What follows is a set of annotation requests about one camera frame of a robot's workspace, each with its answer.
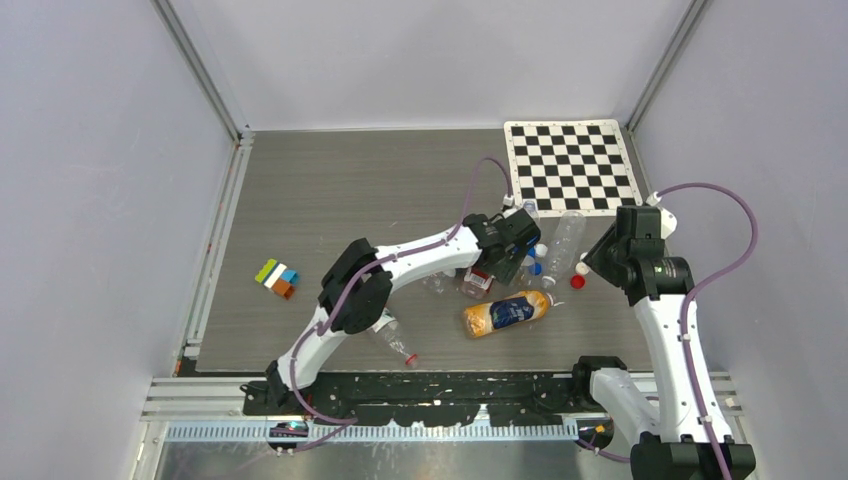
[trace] plastic bottle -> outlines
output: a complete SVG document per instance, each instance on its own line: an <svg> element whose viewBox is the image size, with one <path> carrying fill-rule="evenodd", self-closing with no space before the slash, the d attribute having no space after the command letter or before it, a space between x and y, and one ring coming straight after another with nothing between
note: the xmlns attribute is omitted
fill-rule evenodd
<svg viewBox="0 0 848 480"><path fill-rule="evenodd" d="M441 295L447 290L456 289L456 270L445 270L444 272L436 272L432 275L424 277L421 283L431 292Z"/></svg>
<svg viewBox="0 0 848 480"><path fill-rule="evenodd" d="M521 208L527 210L530 218L532 218L536 223L539 223L539 209L536 207L536 202L533 200L524 200L524 203L521 204Z"/></svg>
<svg viewBox="0 0 848 480"><path fill-rule="evenodd" d="M396 358L400 358L404 365L409 368L418 366L418 354L413 352L404 339L400 323L388 308L383 308L383 314L377 323L368 329L371 338L382 345L386 351Z"/></svg>
<svg viewBox="0 0 848 480"><path fill-rule="evenodd" d="M516 272L515 277L512 279L512 284L521 288L529 287L530 282L533 280L530 267L532 267L535 263L535 258L530 255L525 256L524 260L521 262L521 266L518 268L518 272Z"/></svg>
<svg viewBox="0 0 848 480"><path fill-rule="evenodd" d="M552 288L566 273L570 276L585 231L586 217L578 212L563 214L542 264L542 288Z"/></svg>
<svg viewBox="0 0 848 480"><path fill-rule="evenodd" d="M471 337L482 337L519 322L542 318L553 304L554 297L550 293L518 292L497 302L466 308L463 313L465 327Z"/></svg>
<svg viewBox="0 0 848 480"><path fill-rule="evenodd" d="M465 271L465 277L462 285L459 286L459 291L471 298L482 300L492 289L494 279L495 277L471 267Z"/></svg>
<svg viewBox="0 0 848 480"><path fill-rule="evenodd" d="M535 263L533 263L533 265L530 265L528 269L530 271L531 277L530 283L534 286L530 290L535 290L536 288L538 288L535 287L535 285L539 285L540 283L542 283L542 275L545 273L544 268L542 268L542 265L547 263L546 258L548 255L548 246L543 243L537 243L536 246L533 247L533 251L536 253L536 255L533 257L536 261Z"/></svg>

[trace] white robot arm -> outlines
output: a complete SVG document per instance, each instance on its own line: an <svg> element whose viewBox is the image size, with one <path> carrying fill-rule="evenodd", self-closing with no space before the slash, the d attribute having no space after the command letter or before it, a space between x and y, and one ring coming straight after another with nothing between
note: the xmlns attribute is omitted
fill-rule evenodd
<svg viewBox="0 0 848 480"><path fill-rule="evenodd" d="M432 245L441 239L447 238L451 230L448 229L442 233L402 245L376 247L375 255L377 258L391 257L401 252L408 252L425 245ZM391 291L394 292L404 285L436 272L470 267L477 263L480 254L481 249L477 246L477 237L470 228L463 226L444 245L401 259L390 260L382 265L382 269L391 274ZM316 306L312 320L301 334L301 336L305 336L306 338L297 352L297 362L295 362L295 380L297 381L298 388L312 385L318 375L318 370L324 365L324 362L330 358L330 355L333 354L336 348L346 338L353 334L347 333L345 330L332 331L328 329L323 335L307 335L310 329L317 329L321 325L325 325L328 318L329 313L327 309L322 305ZM294 346L278 359L278 364L281 366L289 365L293 353ZM283 383L287 387L294 385L289 370L289 368L281 368L279 370Z"/></svg>
<svg viewBox="0 0 848 480"><path fill-rule="evenodd" d="M322 280L324 291L298 342L266 371L278 403L291 387L311 385L346 338L373 325L393 291L436 272L471 266L509 283L539 236L525 210L509 208L491 218L469 215L462 225L402 245L374 248L366 239L354 241Z"/></svg>
<svg viewBox="0 0 848 480"><path fill-rule="evenodd" d="M587 383L578 390L604 407L627 439L633 478L721 478L719 454L732 478L745 478L756 464L753 449L734 442L710 383L696 304L684 307L694 287L689 264L665 254L664 239L675 226L674 216L662 208L620 207L583 260L624 290L633 307L648 341L659 409L615 357L581 358L573 373Z"/></svg>

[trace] green block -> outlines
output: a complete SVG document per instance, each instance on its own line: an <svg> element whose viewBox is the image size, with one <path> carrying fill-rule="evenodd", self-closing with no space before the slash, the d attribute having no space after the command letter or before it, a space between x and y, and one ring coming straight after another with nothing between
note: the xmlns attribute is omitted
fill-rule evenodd
<svg viewBox="0 0 848 480"><path fill-rule="evenodd" d="M277 262L273 258L268 260L265 266L262 267L262 270L259 271L259 274L256 275L256 281L264 284L265 279L268 278L268 275L271 275L271 272L274 270L274 267L277 266L277 263L279 262Z"/></svg>

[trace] floor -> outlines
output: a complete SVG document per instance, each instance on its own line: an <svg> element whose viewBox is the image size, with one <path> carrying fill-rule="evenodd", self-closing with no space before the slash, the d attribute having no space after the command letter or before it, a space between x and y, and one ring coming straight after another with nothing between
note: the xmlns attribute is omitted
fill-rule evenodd
<svg viewBox="0 0 848 480"><path fill-rule="evenodd" d="M268 132L256 135L233 220L197 368L262 371L312 317L320 280L352 240L403 243L441 231L459 217L475 162L506 161L502 129ZM640 189L648 191L634 161ZM500 171L484 166L471 212L491 215L504 194ZM589 218L585 249L611 218ZM544 235L557 220L542 220ZM269 258L301 275L291 300L254 280ZM497 287L489 301L516 289ZM651 370L647 345L622 292L598 277L581 291L556 292L563 305L534 323L466 338L460 312L479 303L458 292L436 296L420 284L389 300L427 370L570 370L580 355L617 355ZM357 335L325 370L403 366Z"/></svg>

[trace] checkerboard calibration pattern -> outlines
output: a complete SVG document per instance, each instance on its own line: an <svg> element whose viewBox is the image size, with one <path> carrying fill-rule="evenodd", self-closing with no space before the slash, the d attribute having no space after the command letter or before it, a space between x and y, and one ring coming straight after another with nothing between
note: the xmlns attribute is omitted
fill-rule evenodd
<svg viewBox="0 0 848 480"><path fill-rule="evenodd" d="M516 201L535 200L541 216L614 216L641 205L615 120L507 122L504 132Z"/></svg>

